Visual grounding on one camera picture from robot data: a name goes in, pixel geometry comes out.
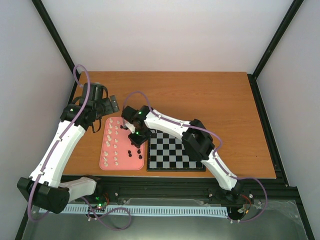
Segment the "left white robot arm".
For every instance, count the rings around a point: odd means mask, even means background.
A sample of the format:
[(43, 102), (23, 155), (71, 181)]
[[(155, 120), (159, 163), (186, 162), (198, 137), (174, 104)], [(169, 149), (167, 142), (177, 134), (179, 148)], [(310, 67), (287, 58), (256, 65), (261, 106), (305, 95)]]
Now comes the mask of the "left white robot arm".
[(92, 201), (103, 198), (101, 179), (84, 175), (79, 179), (62, 182), (66, 164), (79, 140), (95, 121), (119, 111), (114, 95), (99, 83), (84, 84), (82, 95), (69, 103), (60, 116), (60, 122), (44, 157), (30, 174), (21, 177), (17, 188), (27, 200), (27, 210), (33, 206), (59, 214), (73, 200), (88, 196)]

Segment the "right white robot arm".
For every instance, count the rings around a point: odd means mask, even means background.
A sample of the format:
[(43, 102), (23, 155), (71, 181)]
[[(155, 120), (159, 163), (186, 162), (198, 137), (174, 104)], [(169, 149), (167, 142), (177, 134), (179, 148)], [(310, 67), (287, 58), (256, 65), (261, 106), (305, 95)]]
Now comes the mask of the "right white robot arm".
[(212, 134), (200, 120), (179, 120), (164, 115), (147, 105), (140, 109), (125, 106), (121, 117), (124, 128), (130, 130), (128, 139), (135, 147), (149, 140), (152, 130), (161, 131), (180, 140), (186, 155), (204, 164), (216, 178), (222, 189), (220, 196), (229, 203), (237, 202), (241, 195), (242, 184), (220, 158), (218, 148), (213, 143)]

